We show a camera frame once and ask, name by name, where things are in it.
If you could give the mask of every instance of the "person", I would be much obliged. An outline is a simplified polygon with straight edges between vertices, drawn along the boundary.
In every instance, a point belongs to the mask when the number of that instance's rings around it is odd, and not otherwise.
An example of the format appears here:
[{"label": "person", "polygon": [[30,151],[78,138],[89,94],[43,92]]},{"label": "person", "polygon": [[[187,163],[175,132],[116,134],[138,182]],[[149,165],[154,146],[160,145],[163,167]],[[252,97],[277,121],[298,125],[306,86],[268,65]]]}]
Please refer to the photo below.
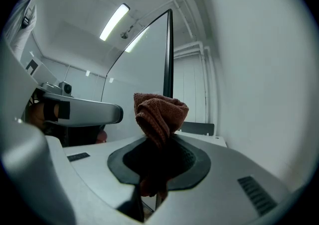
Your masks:
[{"label": "person", "polygon": [[[17,60],[21,55],[25,44],[35,27],[36,5],[35,0],[19,0],[14,6],[4,28],[3,37],[13,50]],[[45,128],[44,107],[45,102],[34,103],[28,110],[28,122],[41,130]],[[58,117],[59,105],[53,107],[52,113]],[[107,135],[102,130],[98,133],[96,143],[106,142]]]}]

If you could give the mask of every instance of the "brown towel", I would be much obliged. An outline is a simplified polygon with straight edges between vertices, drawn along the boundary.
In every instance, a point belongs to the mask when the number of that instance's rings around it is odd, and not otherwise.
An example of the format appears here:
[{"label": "brown towel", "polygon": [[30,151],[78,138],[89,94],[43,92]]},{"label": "brown towel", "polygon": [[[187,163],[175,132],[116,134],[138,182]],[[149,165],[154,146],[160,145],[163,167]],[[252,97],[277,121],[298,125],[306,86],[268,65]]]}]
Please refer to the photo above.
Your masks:
[{"label": "brown towel", "polygon": [[178,130],[183,124],[188,107],[178,99],[171,99],[156,94],[134,94],[134,109],[136,122],[145,135],[155,144],[149,146],[144,157],[149,170],[147,176],[141,178],[140,191],[142,196],[153,196],[157,192],[162,198],[166,197],[166,183],[171,178],[171,173],[165,160],[165,150],[170,134]]}]

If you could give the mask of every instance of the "vent grille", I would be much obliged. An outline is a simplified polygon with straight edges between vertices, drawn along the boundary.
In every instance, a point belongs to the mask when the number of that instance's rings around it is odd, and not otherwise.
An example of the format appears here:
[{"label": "vent grille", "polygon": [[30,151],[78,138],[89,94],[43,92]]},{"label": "vent grille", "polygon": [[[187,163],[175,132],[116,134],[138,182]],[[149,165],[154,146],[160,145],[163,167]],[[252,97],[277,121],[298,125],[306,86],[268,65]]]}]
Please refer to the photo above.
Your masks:
[{"label": "vent grille", "polygon": [[238,183],[248,196],[260,216],[268,213],[277,204],[251,176],[238,179]]}]

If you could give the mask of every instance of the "white ceiling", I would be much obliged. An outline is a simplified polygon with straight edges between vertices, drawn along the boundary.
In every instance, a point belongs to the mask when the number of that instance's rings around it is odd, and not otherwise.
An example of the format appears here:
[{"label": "white ceiling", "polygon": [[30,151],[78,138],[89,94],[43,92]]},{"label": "white ceiling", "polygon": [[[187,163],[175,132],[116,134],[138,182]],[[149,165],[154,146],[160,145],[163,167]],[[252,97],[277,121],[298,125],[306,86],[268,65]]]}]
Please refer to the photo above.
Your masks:
[{"label": "white ceiling", "polygon": [[[131,39],[169,8],[173,10],[175,44],[191,41],[185,22],[173,3],[139,20],[128,39],[120,37],[138,19],[167,1],[169,0],[37,0],[34,35],[44,56],[80,68],[86,66],[83,69],[104,74]],[[203,9],[199,9],[194,0],[186,2],[188,8],[184,1],[178,1],[195,40],[206,38],[203,30],[205,19],[198,14]],[[126,3],[131,9],[103,42],[99,36],[122,3]]]}]

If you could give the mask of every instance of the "ceiling light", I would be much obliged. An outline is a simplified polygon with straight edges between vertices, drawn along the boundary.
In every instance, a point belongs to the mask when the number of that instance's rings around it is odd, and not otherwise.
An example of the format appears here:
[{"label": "ceiling light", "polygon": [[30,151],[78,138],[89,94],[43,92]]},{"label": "ceiling light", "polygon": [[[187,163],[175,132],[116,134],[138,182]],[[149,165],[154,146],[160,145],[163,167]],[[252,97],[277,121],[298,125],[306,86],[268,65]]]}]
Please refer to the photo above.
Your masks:
[{"label": "ceiling light", "polygon": [[118,24],[118,22],[122,19],[122,17],[130,10],[130,8],[126,4],[120,5],[120,7],[116,10],[116,12],[112,15],[109,22],[106,24],[105,28],[100,35],[100,38],[105,41],[113,28]]},{"label": "ceiling light", "polygon": [[131,52],[134,48],[134,46],[139,42],[139,40],[142,38],[142,36],[146,33],[146,31],[149,29],[149,26],[144,29],[133,41],[129,44],[129,46],[125,49],[126,52]]}]

